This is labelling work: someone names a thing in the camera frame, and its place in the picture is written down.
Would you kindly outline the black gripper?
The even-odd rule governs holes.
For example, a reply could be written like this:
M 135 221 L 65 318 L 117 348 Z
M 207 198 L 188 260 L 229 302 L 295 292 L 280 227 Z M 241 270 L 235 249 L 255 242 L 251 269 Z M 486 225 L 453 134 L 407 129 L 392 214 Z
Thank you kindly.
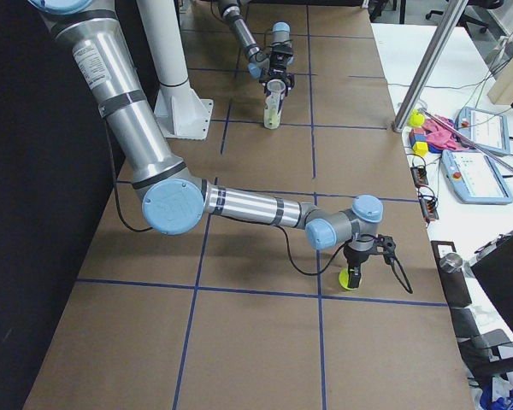
M 357 289 L 361 282 L 361 265 L 369 258 L 369 249 L 357 250 L 350 246 L 344 247 L 344 257 L 348 266 L 348 284 L 349 290 Z
M 269 55 L 268 81 L 292 81 L 292 74 L 288 72 L 291 59 L 292 47 L 273 47 Z

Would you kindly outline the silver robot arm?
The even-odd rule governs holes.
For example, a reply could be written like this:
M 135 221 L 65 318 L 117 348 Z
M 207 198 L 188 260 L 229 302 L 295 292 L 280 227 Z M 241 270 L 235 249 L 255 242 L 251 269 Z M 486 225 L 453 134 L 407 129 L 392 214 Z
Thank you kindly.
M 270 44 L 261 48 L 240 11 L 240 7 L 247 3 L 248 1 L 219 1 L 218 9 L 222 21 L 228 25 L 245 54 L 250 75 L 261 85 L 278 79 L 288 90 L 292 89 L 295 84 L 294 74 L 288 72 L 288 66 L 294 57 L 290 26 L 284 21 L 276 22 L 272 28 Z
M 140 1 L 138 9 L 160 82 L 150 104 L 139 81 L 111 1 L 37 1 L 34 7 L 59 44 L 68 47 L 95 97 L 98 111 L 133 169 L 133 189 L 151 228 L 166 235 L 190 231 L 205 214 L 280 230 L 300 229 L 316 250 L 345 256 L 347 285 L 360 284 L 371 255 L 387 264 L 395 244 L 378 232 L 383 206 L 371 195 L 330 214 L 307 202 L 258 195 L 194 176 L 169 148 L 170 138 L 206 137 L 213 108 L 192 89 L 175 6 Z

